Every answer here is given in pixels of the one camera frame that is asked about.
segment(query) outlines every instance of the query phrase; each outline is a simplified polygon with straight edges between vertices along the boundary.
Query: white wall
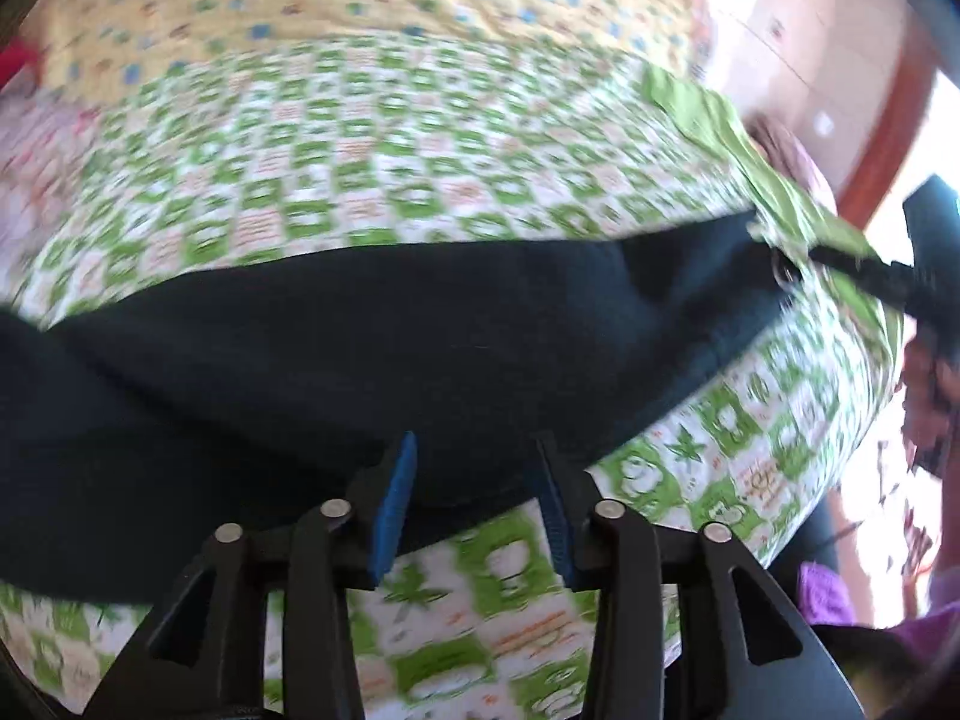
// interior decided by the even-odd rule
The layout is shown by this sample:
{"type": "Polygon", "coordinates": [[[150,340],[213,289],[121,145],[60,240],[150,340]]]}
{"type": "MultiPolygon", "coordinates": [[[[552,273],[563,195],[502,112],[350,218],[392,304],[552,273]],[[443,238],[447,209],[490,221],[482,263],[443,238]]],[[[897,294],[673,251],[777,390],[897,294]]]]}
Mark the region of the white wall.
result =
{"type": "Polygon", "coordinates": [[[837,194],[886,103],[908,14],[905,0],[837,0],[823,61],[796,127],[837,194]],[[818,114],[832,121],[829,135],[815,127],[818,114]]]}
{"type": "Polygon", "coordinates": [[[741,116],[763,110],[789,127],[805,111],[836,0],[709,0],[719,37],[707,86],[741,116]]]}
{"type": "Polygon", "coordinates": [[[742,117],[762,110],[791,127],[838,193],[886,101],[904,0],[710,0],[710,9],[719,37],[704,83],[742,117]],[[818,114],[832,121],[829,136],[814,127],[818,114]]]}

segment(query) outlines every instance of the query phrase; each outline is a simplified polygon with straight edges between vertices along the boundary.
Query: dark blue fabric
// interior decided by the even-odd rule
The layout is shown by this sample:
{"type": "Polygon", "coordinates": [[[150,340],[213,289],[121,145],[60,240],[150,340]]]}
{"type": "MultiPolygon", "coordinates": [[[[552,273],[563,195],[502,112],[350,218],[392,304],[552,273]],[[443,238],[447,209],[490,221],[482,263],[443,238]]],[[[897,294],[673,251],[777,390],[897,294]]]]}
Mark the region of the dark blue fabric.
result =
{"type": "Polygon", "coordinates": [[[786,300],[752,214],[611,242],[344,248],[0,319],[0,578],[153,601],[225,521],[340,495],[413,431],[413,549],[526,500],[736,360],[786,300]]]}

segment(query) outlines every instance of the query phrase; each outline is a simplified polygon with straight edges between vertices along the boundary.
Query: screw head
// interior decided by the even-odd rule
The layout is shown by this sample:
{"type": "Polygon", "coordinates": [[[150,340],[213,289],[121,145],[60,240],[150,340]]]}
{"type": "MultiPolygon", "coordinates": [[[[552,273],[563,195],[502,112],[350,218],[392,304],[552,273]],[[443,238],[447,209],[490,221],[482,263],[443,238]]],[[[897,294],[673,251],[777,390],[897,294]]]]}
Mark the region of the screw head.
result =
{"type": "Polygon", "coordinates": [[[620,519],[627,512],[627,508],[622,503],[610,499],[600,501],[593,510],[603,519],[620,519]]]}
{"type": "Polygon", "coordinates": [[[213,532],[213,536],[215,536],[221,544],[233,543],[237,541],[240,536],[243,536],[243,528],[235,522],[224,522],[223,525],[213,532]]]}
{"type": "Polygon", "coordinates": [[[329,517],[330,519],[336,519],[337,517],[346,517],[350,513],[352,506],[349,501],[344,501],[343,498],[330,498],[328,501],[323,501],[323,504],[320,504],[320,513],[324,517],[329,517]]]}
{"type": "Polygon", "coordinates": [[[733,538],[733,533],[731,533],[730,528],[728,528],[722,522],[710,522],[707,524],[707,527],[704,528],[704,536],[709,538],[714,543],[726,544],[731,538],[733,538]]]}

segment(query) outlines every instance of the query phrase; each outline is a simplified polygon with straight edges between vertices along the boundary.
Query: metal rivet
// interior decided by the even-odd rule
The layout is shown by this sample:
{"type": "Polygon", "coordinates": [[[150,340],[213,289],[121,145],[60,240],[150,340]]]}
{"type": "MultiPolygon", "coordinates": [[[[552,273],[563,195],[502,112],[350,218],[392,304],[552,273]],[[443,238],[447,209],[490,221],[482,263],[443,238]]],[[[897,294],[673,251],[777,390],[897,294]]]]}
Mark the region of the metal rivet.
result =
{"type": "Polygon", "coordinates": [[[733,538],[733,533],[722,522],[712,522],[704,528],[704,536],[717,544],[725,544],[733,538]]]}
{"type": "Polygon", "coordinates": [[[603,519],[620,519],[626,514],[626,507],[619,501],[603,500],[593,507],[594,512],[603,519]]]}
{"type": "Polygon", "coordinates": [[[243,536],[243,528],[235,522],[224,522],[223,525],[217,528],[213,535],[216,536],[219,543],[229,544],[232,543],[232,541],[237,541],[240,536],[243,536]]]}
{"type": "Polygon", "coordinates": [[[336,519],[337,517],[346,517],[350,513],[350,502],[343,498],[330,498],[320,504],[320,513],[324,517],[336,519]]]}
{"type": "Polygon", "coordinates": [[[774,271],[776,285],[788,295],[795,295],[800,291],[800,271],[786,258],[784,252],[778,248],[771,250],[770,265],[774,271]]]}

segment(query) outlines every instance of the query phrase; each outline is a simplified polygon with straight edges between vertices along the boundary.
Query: hand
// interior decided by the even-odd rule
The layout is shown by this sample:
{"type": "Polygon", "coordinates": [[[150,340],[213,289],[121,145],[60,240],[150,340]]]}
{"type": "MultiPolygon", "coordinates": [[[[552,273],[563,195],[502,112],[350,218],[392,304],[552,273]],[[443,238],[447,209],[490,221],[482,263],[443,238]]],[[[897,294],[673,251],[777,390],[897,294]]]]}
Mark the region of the hand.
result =
{"type": "Polygon", "coordinates": [[[960,405],[960,373],[951,370],[943,360],[934,362],[928,348],[914,338],[904,351],[901,384],[906,386],[904,438],[920,450],[933,449],[937,440],[950,430],[950,414],[938,410],[933,403],[930,382],[933,370],[937,372],[937,385],[944,397],[954,406],[960,405]]]}
{"type": "Polygon", "coordinates": [[[906,540],[907,554],[902,574],[909,581],[917,579],[920,566],[923,564],[923,558],[933,547],[933,539],[926,532],[926,528],[918,528],[914,525],[913,518],[913,507],[907,504],[904,514],[904,539],[906,540]]]}

